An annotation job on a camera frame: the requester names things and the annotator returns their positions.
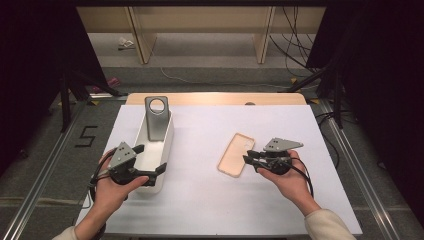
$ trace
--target white table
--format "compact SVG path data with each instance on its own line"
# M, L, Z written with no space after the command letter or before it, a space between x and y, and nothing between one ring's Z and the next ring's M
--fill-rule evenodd
M232 136L302 142L315 199L337 213L354 235L362 230L307 105L173 106L174 138L164 185L156 195L132 193L107 222L107 234L167 237L284 237L307 234L304 218L268 180L246 165L239 178L216 168ZM144 107L125 105L106 149L134 144ZM83 209L78 222L86 215Z

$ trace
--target floor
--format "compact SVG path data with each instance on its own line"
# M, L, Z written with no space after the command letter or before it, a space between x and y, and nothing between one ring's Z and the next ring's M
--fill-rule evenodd
M148 64L141 65L134 49L118 50L120 38L132 40L130 34L91 34L93 46L107 77L118 77L123 92L160 91L235 91L275 92L291 86L292 80L301 80L310 74L303 67L287 60L270 42L266 62L257 64L251 36L248 34L160 34ZM310 48L314 36L300 36L305 48ZM273 39L287 49L287 41L281 35ZM302 63L298 47L291 46L289 54ZM313 103L317 83L302 89L315 115L323 113L326 99ZM0 232L6 233L8 225L33 189L40 177L46 178L45 185L37 196L37 204L24 223L21 239L50 239L64 228L73 224L81 209L85 186L95 165L87 159L100 156L104 150L122 99L104 99L89 105L72 105L77 121L67 136L60 133L61 108L57 99L29 142L27 158L17 159L0 178ZM343 104L349 109L348 101ZM388 173L377 165L378 156L370 145L360 123L351 113L343 115L343 134L356 155L356 160L369 180L377 200L388 213L397 237L387 237L376 220L373 206L364 194L364 188L352 169L349 153L341 147L331 121L322 125L323 134L329 139L328 149L339 164L337 172L364 234L358 239L424 239L424 230L397 191ZM95 136L94 140L81 138ZM65 144L57 146L58 139ZM39 176L55 156L58 160L50 167L47 176ZM107 236L104 239L128 239Z

